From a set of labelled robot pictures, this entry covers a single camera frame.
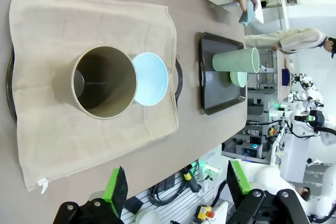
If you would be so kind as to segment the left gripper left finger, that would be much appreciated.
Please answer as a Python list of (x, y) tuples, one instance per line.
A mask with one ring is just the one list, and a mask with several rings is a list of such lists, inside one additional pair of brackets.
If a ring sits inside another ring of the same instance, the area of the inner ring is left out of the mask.
[(115, 168), (101, 198), (80, 206), (73, 201), (60, 205), (53, 224), (124, 224), (121, 213), (127, 199), (128, 183), (122, 167)]

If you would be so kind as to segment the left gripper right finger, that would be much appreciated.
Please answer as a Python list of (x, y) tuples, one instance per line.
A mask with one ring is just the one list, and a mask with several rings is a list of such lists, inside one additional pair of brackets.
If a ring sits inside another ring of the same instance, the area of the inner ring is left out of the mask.
[(292, 189), (252, 189), (238, 161), (228, 163), (226, 182), (236, 211), (226, 224), (310, 224)]

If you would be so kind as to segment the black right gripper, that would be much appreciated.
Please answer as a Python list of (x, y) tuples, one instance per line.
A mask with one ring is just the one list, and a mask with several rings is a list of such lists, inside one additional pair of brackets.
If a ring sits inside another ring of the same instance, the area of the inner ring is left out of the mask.
[(320, 110), (310, 110), (306, 117), (306, 123), (314, 130), (323, 127), (324, 122), (325, 118), (323, 112)]

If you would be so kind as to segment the blue grey wiping cloth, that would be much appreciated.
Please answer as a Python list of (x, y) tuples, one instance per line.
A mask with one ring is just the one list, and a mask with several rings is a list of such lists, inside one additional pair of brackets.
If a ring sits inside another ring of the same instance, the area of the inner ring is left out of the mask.
[[(256, 10), (259, 5), (259, 0), (251, 0), (246, 1), (246, 11), (242, 11), (242, 14), (239, 18), (239, 23), (242, 24), (244, 27), (248, 26), (250, 23), (253, 22), (256, 16)], [(233, 0), (230, 0), (229, 3), (221, 4), (221, 7), (225, 9), (233, 9), (235, 7), (239, 6), (238, 2), (234, 2)]]

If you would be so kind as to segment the beige cloth mat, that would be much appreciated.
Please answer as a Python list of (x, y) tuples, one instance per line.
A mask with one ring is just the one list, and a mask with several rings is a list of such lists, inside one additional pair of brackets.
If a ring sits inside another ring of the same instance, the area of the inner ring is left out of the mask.
[(178, 129), (175, 88), (156, 105), (133, 103), (99, 120), (55, 96), (55, 76), (94, 46), (133, 58), (152, 52), (173, 75), (176, 29), (166, 6), (114, 0), (12, 0), (13, 100), (18, 159), (28, 191), (42, 180), (67, 177), (103, 164)]

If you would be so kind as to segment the dark brown serving tray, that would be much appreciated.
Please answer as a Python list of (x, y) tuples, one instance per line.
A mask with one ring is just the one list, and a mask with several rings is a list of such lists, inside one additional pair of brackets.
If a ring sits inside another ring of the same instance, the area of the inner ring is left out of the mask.
[[(5, 84), (6, 84), (6, 99), (7, 99), (7, 105), (9, 108), (9, 112), (14, 120), (15, 125), (17, 125), (17, 114), (16, 114), (14, 97), (13, 97), (14, 61), (15, 61), (15, 54), (14, 54), (14, 48), (12, 48), (11, 57), (10, 57), (8, 67), (7, 67), (7, 72), (6, 72)], [(179, 99), (179, 96), (183, 88), (183, 71), (178, 61), (178, 57), (176, 57), (175, 69), (177, 71), (177, 76), (178, 76), (177, 88), (175, 91), (175, 101), (176, 103), (178, 103), (178, 99)]]
[(198, 73), (201, 106), (207, 115), (220, 112), (246, 100), (246, 89), (231, 82), (229, 72), (216, 72), (213, 55), (243, 49), (242, 42), (204, 32), (198, 41)]

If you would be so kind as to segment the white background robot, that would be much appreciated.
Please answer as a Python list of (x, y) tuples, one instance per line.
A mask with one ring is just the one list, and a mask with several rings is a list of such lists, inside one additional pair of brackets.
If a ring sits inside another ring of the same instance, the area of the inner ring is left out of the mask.
[(324, 107), (323, 96), (318, 91), (314, 80), (306, 74), (291, 74), (291, 83), (299, 83), (303, 92), (299, 94), (303, 107), (307, 110)]

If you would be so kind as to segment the white controller with blue light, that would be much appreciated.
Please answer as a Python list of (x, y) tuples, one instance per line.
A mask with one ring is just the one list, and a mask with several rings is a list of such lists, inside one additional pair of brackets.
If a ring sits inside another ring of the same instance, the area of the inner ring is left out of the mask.
[(253, 144), (247, 141), (238, 141), (235, 144), (236, 154), (253, 158), (262, 158), (262, 144)]

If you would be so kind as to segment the white round dish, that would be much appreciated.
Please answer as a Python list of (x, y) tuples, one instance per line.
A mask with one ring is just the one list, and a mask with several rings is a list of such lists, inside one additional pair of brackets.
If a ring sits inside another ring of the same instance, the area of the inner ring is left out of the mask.
[(160, 213), (156, 210), (143, 210), (135, 218), (135, 224), (159, 224)]

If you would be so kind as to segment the yellow emergency stop box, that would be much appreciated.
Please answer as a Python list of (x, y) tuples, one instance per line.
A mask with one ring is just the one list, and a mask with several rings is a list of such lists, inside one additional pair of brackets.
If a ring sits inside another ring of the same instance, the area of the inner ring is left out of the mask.
[(215, 217), (215, 213), (212, 211), (211, 206), (203, 206), (200, 205), (197, 207), (195, 218), (198, 220), (206, 220), (213, 219)]

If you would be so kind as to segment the black tool with yellow label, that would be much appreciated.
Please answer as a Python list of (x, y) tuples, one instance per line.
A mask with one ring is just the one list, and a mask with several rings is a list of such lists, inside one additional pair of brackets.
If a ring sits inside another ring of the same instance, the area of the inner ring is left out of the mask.
[(182, 169), (182, 174), (184, 179), (193, 193), (198, 193), (201, 190), (201, 185), (197, 182), (194, 174), (192, 173), (193, 166), (191, 164), (187, 165)]

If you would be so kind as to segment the dark blue box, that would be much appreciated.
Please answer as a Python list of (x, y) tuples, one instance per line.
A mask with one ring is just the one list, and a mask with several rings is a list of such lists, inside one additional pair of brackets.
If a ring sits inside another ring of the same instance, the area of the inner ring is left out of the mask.
[(281, 70), (281, 85), (290, 86), (291, 73), (288, 68)]

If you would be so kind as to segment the seated person dark hair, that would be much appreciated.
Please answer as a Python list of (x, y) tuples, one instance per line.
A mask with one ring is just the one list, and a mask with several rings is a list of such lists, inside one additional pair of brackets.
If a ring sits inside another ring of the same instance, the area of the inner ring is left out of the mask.
[(298, 188), (296, 191), (304, 201), (308, 201), (310, 199), (311, 191), (309, 187)]

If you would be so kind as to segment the background person beige jacket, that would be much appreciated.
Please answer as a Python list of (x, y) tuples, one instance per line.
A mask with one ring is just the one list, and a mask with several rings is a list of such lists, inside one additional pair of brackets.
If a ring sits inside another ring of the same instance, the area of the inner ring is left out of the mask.
[(332, 38), (315, 28), (286, 29), (260, 35), (246, 35), (247, 48), (281, 51), (292, 55), (301, 51), (323, 48), (336, 55), (336, 38)]

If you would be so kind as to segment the tall light green cup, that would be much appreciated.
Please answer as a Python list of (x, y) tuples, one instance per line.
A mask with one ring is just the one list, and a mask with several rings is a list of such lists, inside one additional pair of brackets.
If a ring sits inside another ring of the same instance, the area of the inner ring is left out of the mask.
[(260, 67), (259, 52), (256, 48), (215, 54), (212, 58), (215, 71), (257, 73)]

